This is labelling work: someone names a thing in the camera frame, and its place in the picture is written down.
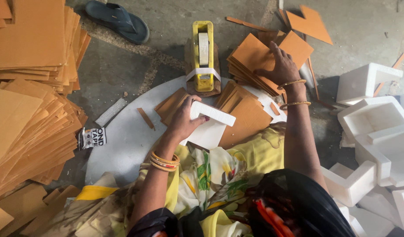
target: hand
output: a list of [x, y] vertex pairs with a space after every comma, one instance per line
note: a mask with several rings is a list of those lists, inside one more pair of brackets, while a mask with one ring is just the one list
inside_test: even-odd
[[[289, 81], [295, 81], [300, 79], [299, 70], [296, 64], [293, 62], [293, 57], [271, 41], [269, 49], [275, 57], [275, 67], [273, 71], [267, 71], [265, 69], [257, 69], [255, 74], [263, 76], [277, 85], [282, 85]], [[305, 87], [302, 83], [293, 83], [285, 86], [284, 89], [288, 90], [293, 87]]]
[[194, 100], [201, 101], [201, 98], [197, 95], [187, 97], [173, 115], [165, 131], [165, 136], [168, 136], [169, 139], [180, 143], [188, 138], [199, 125], [209, 121], [210, 118], [208, 116], [200, 116], [194, 120], [190, 120], [190, 107]]

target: tape roll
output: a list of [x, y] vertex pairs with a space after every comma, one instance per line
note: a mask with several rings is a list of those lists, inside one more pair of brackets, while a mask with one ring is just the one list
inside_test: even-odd
[[198, 33], [199, 38], [199, 65], [206, 66], [209, 61], [208, 33]]

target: stack of cardboard sheets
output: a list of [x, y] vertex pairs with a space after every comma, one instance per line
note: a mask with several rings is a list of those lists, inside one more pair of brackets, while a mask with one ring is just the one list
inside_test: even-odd
[[38, 81], [64, 95], [80, 89], [77, 69], [91, 39], [80, 16], [64, 0], [14, 0], [12, 8], [14, 21], [0, 28], [0, 80]]
[[224, 149], [247, 142], [272, 122], [272, 117], [263, 110], [258, 98], [232, 80], [227, 83], [214, 107], [236, 117], [234, 125], [226, 127], [218, 145]]
[[263, 89], [272, 96], [278, 96], [283, 94], [284, 90], [278, 90], [278, 85], [253, 73], [256, 69], [268, 71], [274, 69], [275, 58], [268, 48], [269, 42], [274, 41], [280, 49], [290, 54], [298, 69], [306, 62], [313, 48], [293, 31], [288, 34], [282, 31], [260, 32], [258, 37], [259, 39], [249, 34], [231, 53], [227, 58], [229, 72], [239, 82]]
[[182, 87], [154, 108], [155, 112], [161, 117], [163, 124], [166, 126], [170, 124], [174, 113], [188, 96], [190, 94]]
[[0, 195], [33, 179], [48, 184], [73, 158], [84, 111], [53, 87], [16, 79], [0, 83]]
[[11, 22], [12, 13], [6, 0], [0, 0], [0, 28], [6, 27], [6, 21]]

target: cardboard strip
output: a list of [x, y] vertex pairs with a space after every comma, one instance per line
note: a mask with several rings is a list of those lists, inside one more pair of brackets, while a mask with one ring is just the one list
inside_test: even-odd
[[139, 111], [139, 113], [141, 114], [143, 120], [145, 120], [146, 124], [149, 126], [149, 128], [153, 128], [153, 130], [155, 131], [155, 127], [153, 126], [151, 120], [149, 119], [148, 115], [145, 113], [145, 111], [143, 111], [142, 108], [137, 108], [137, 110]]
[[253, 29], [262, 30], [262, 31], [265, 31], [265, 32], [274, 32], [274, 30], [270, 30], [270, 29], [267, 29], [267, 28], [264, 28], [264, 27], [261, 27], [261, 26], [257, 26], [255, 24], [252, 24], [252, 23], [249, 23], [249, 22], [244, 22], [242, 20], [232, 18], [232, 17], [229, 17], [229, 16], [226, 17], [226, 20], [230, 21], [230, 22], [237, 23], [237, 24], [241, 24], [241, 25], [253, 28]]

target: packing tape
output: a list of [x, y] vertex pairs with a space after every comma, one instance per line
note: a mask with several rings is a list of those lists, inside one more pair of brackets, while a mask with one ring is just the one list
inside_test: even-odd
[[220, 75], [213, 69], [212, 67], [199, 67], [195, 68], [193, 71], [191, 71], [188, 75], [186, 75], [186, 81], [188, 81], [190, 78], [192, 78], [196, 74], [208, 74], [212, 73], [214, 76], [221, 81]]

